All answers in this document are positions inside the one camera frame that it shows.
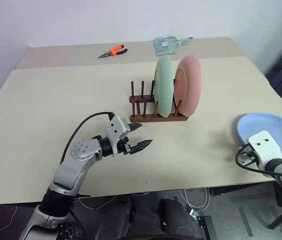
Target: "blue plate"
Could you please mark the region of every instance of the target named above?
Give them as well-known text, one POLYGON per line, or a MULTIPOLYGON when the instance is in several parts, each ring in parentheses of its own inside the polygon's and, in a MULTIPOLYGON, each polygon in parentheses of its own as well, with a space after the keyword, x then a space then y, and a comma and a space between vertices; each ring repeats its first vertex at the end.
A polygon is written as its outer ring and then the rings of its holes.
POLYGON ((237 132, 242 143, 263 130, 272 135, 282 151, 282 118, 268 113, 251 113, 242 117, 237 123, 237 132))

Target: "pliers handle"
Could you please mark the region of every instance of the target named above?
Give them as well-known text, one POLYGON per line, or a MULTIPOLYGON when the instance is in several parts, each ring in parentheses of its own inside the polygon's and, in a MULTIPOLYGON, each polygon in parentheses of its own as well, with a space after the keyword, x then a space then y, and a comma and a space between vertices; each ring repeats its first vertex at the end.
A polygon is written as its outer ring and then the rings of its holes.
POLYGON ((118 50, 120 50, 122 48, 124 48, 124 45, 119 45, 119 46, 116 46, 115 48, 110 49, 111 55, 115 56, 115 55, 126 53, 127 52, 127 48, 122 50, 122 51, 118 51, 118 50))
POLYGON ((100 58, 105 58, 105 57, 108 57, 108 56, 115 56, 115 55, 126 53, 127 49, 124 49, 122 51, 118 51, 122 48, 124 48, 124 45, 118 45, 118 46, 110 49, 109 52, 106 52, 105 54, 99 56, 98 58, 100 59, 100 58))

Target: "black cable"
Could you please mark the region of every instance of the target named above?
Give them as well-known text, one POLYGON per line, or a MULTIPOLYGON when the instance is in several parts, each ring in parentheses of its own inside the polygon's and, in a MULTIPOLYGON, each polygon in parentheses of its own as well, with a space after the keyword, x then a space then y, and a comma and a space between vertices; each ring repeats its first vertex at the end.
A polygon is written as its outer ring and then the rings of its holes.
POLYGON ((77 198, 89 198, 91 197, 91 195, 77 194, 76 197, 77 198))
POLYGON ((282 173, 279 173, 279 172, 273 172, 273 171, 262 171, 262 170, 258 170, 258 169, 254 169, 254 168, 250 168, 250 167, 247 167, 247 166, 244 166, 242 165, 240 162, 239 162, 239 156, 241 155, 242 153, 240 151, 237 152, 236 156, 235 156, 235 162, 236 164, 243 168, 243 169, 246 169, 246 170, 249 170, 249 171, 252 171, 252 172, 257 172, 257 173, 261 173, 261 174, 268 174, 268 175, 271 175, 271 176, 281 176, 282 177, 282 173))
POLYGON ((84 119, 80 125, 76 128, 76 130, 74 131, 74 133, 72 134, 72 136, 70 137, 69 141, 67 142, 66 146, 65 146, 65 149, 63 151, 63 154, 62 154, 62 158, 61 158, 61 162, 60 164, 64 161, 64 158, 65 158, 65 155, 66 155, 66 151, 67 149, 69 148, 74 136, 76 135, 76 133, 79 131, 79 129, 82 127, 82 125, 88 121, 89 119, 91 119, 92 117, 95 117, 95 116, 98 116, 98 115, 108 115, 110 120, 112 120, 112 118, 114 117, 114 113, 110 112, 110 111, 102 111, 102 112, 98 112, 98 113, 95 113, 95 114, 92 114, 91 116, 88 116, 86 119, 84 119))
POLYGON ((69 209, 69 213, 72 215, 72 217, 74 218, 74 220, 77 222, 77 224, 80 226, 81 230, 82 230, 82 234, 83 234, 83 239, 86 240, 86 233, 85 233, 85 229, 82 225, 82 223, 80 222, 80 220, 77 218, 77 216, 74 214, 74 212, 69 209))

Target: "clear plastic bag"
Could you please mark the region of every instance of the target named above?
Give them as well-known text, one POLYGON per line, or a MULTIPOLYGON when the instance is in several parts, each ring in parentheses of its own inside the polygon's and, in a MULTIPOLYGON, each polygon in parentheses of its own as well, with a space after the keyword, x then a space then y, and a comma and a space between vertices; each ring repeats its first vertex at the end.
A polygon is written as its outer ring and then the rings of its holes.
POLYGON ((161 36, 153 40, 157 56, 164 54, 175 54, 182 44, 187 44, 193 40, 192 37, 177 39, 174 36, 161 36))

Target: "plate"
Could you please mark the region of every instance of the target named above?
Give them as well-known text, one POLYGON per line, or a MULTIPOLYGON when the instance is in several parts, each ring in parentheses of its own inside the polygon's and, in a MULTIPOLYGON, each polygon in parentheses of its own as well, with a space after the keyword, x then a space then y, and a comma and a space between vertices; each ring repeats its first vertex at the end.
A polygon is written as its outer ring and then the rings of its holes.
POLYGON ((243 144, 247 139, 263 130, 272 135, 282 151, 282 118, 269 113, 251 113, 237 123, 237 132, 243 144))
POLYGON ((179 112, 191 116, 200 101, 202 90, 202 70, 196 55, 184 57, 175 73, 174 100, 175 105, 182 100, 179 112))
POLYGON ((154 99, 158 102, 157 112, 168 117, 173 104, 173 67, 168 55, 162 56, 155 68, 154 99))

